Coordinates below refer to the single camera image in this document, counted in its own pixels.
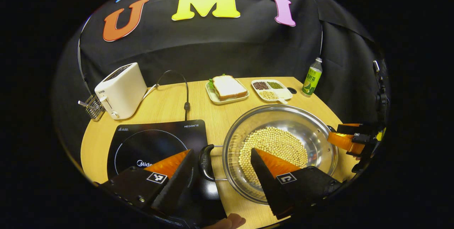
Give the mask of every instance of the human hand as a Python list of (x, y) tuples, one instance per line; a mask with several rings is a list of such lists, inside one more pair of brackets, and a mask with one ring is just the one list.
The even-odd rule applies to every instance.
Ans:
[(216, 224), (206, 226), (202, 229), (237, 229), (244, 225), (246, 219), (236, 213), (231, 213), (226, 219), (221, 219)]

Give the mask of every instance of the green tea bottle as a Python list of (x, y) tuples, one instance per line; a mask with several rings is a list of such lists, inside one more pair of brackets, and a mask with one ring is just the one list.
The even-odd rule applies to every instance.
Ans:
[(309, 68), (308, 75), (306, 76), (306, 80), (303, 85), (302, 90), (303, 94), (306, 97), (311, 97), (311, 95), (314, 93), (318, 80), (320, 79), (321, 72), (321, 58), (317, 57), (315, 62)]

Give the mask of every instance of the black cloth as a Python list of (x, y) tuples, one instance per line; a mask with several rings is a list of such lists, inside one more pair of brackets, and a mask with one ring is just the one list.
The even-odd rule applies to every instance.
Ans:
[[(123, 27), (129, 21), (129, 5), (138, 0), (115, 1), (97, 9), (82, 34), (80, 28), (68, 42), (52, 89), (56, 126), (79, 162), (89, 122), (77, 104), (89, 96), (78, 69), (79, 38), (82, 68), (93, 92), (109, 73), (131, 62), (139, 64), (147, 86), (155, 84), (168, 69), (181, 72), (187, 81), (225, 73), (234, 77), (293, 76), (304, 82), (310, 65), (320, 55), (323, 31), (323, 74), (315, 94), (343, 122), (376, 120), (372, 61), (381, 57), (362, 25), (333, 0), (290, 0), (295, 27), (274, 20), (277, 10), (273, 0), (235, 0), (241, 13), (235, 19), (214, 17), (214, 8), (201, 17), (192, 7), (193, 19), (176, 22), (171, 16), (178, 0), (150, 0), (133, 32), (106, 42), (105, 17), (124, 8), (117, 23), (117, 28)], [(172, 82), (181, 79), (169, 75), (162, 80), (162, 84)]]

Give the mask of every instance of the wooden table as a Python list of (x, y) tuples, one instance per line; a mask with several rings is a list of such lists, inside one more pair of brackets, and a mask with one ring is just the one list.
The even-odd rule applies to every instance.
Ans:
[[(269, 104), (260, 99), (254, 91), (251, 81), (256, 79), (276, 79), (286, 87), (295, 88), (298, 93), (288, 100), (288, 105), (304, 109), (325, 124), (337, 128), (341, 121), (316, 95), (308, 98), (302, 95), (303, 84), (294, 77), (255, 77), (238, 78), (249, 90), (249, 97), (245, 100), (215, 105), (206, 93), (207, 80), (189, 82), (189, 102), (191, 110), (188, 120), (202, 119), (206, 125), (208, 143), (222, 145), (228, 130), (233, 123), (246, 111), (258, 106)], [(113, 120), (104, 114), (98, 122), (91, 121), (87, 126), (81, 146), (82, 167), (86, 176), (92, 181), (103, 183), (107, 181), (107, 154), (115, 129), (119, 124), (149, 124), (184, 120), (183, 106), (186, 102), (186, 85), (184, 83), (161, 85), (153, 90), (137, 109), (134, 116), (125, 120)], [(222, 149), (214, 148), (211, 160), (216, 178), (225, 178), (222, 167)], [(333, 177), (338, 181), (351, 179), (354, 174), (351, 169), (356, 164), (355, 158), (346, 155), (345, 150), (339, 150), (339, 161)], [(238, 213), (246, 218), (242, 229), (259, 228), (274, 224), (278, 220), (273, 216), (269, 206), (260, 205), (246, 200), (238, 194), (226, 180), (217, 181), (217, 189), (226, 214)]]

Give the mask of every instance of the black induction cooktop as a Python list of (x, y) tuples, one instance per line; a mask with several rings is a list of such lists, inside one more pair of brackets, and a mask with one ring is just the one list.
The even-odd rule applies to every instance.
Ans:
[(109, 179), (130, 166), (145, 168), (176, 153), (193, 149), (193, 168), (175, 214), (162, 219), (181, 228), (214, 224), (226, 214), (216, 184), (201, 177), (197, 158), (208, 145), (205, 122), (190, 120), (157, 124), (121, 124), (115, 130), (107, 157)]

